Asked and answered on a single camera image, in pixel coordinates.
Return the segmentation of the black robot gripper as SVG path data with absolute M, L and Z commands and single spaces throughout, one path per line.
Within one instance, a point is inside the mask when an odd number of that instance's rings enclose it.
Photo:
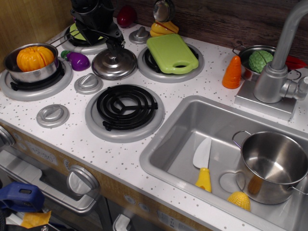
M 111 23 L 114 23 L 113 15 L 118 5 L 113 5 L 110 0 L 73 0 L 71 1 L 71 15 L 76 22 L 98 29 L 106 30 Z M 115 57 L 123 53 L 125 40 L 123 37 L 106 40 L 108 51 Z

